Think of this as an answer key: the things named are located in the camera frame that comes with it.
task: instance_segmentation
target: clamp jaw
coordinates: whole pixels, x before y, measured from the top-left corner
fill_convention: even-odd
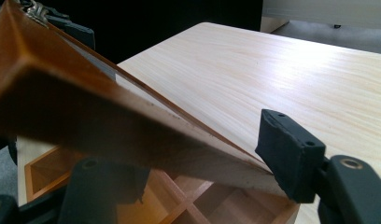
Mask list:
[[[261,113],[256,152],[280,187],[297,203],[320,197],[321,223],[381,223],[381,179],[366,162],[324,157],[325,145],[293,119]]]
[[[49,22],[66,32],[68,35],[71,35],[82,44],[95,50],[94,31],[92,29],[75,24],[70,21],[68,15],[60,13],[53,7],[45,7],[34,0],[22,0],[21,6],[22,9],[27,12],[27,16],[39,24],[47,27],[46,23]]]

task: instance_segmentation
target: table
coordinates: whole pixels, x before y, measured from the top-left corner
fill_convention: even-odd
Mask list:
[[[119,66],[255,157],[268,108],[381,176],[379,54],[200,23]],[[318,223],[316,205],[297,222]]]

